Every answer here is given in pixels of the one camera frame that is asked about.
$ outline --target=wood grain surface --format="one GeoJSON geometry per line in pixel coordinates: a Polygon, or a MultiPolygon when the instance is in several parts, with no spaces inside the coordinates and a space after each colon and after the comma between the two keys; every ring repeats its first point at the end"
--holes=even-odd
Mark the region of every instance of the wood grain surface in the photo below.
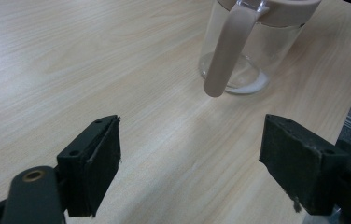
{"type": "Polygon", "coordinates": [[[324,0],[255,94],[210,98],[197,64],[210,0],[0,0],[0,200],[12,177],[118,114],[122,163],[97,218],[301,223],[258,162],[267,113],[334,143],[351,106],[351,5],[324,0]]]}

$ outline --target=wooden table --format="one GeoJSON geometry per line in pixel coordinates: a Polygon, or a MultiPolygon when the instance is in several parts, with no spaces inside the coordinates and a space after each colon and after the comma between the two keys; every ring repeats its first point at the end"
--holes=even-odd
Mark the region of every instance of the wooden table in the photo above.
{"type": "Polygon", "coordinates": [[[197,63],[210,0],[0,0],[0,200],[118,114],[122,163],[97,218],[301,223],[258,162],[267,113],[334,143],[351,106],[351,5],[324,0],[270,85],[210,98],[197,63]]]}

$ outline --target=transparent glass jug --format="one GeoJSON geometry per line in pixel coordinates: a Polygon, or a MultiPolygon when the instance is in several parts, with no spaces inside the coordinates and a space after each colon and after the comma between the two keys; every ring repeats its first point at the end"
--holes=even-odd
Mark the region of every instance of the transparent glass jug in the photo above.
{"type": "Polygon", "coordinates": [[[215,0],[199,70],[204,90],[246,94],[261,90],[320,0],[215,0]]]}

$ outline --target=glass body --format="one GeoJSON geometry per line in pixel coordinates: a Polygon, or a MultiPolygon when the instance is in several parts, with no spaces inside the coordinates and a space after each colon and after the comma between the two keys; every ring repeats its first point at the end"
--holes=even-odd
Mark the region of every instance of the glass body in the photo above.
{"type": "MultiPolygon", "coordinates": [[[[228,15],[229,11],[215,0],[199,60],[199,70],[204,78],[228,15]]],[[[271,27],[258,21],[239,55],[225,91],[243,94],[265,87],[301,29],[302,25],[271,27]]]]}

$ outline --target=black object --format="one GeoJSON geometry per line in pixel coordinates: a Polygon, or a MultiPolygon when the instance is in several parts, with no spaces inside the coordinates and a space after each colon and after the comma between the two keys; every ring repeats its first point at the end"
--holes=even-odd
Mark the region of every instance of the black object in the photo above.
{"type": "Polygon", "coordinates": [[[351,223],[351,146],[333,146],[293,120],[267,115],[260,161],[311,215],[330,215],[337,204],[351,223]]]}
{"type": "Polygon", "coordinates": [[[95,216],[120,162],[116,115],[98,119],[57,157],[58,166],[38,166],[16,175],[0,202],[0,223],[65,223],[95,216]]]}

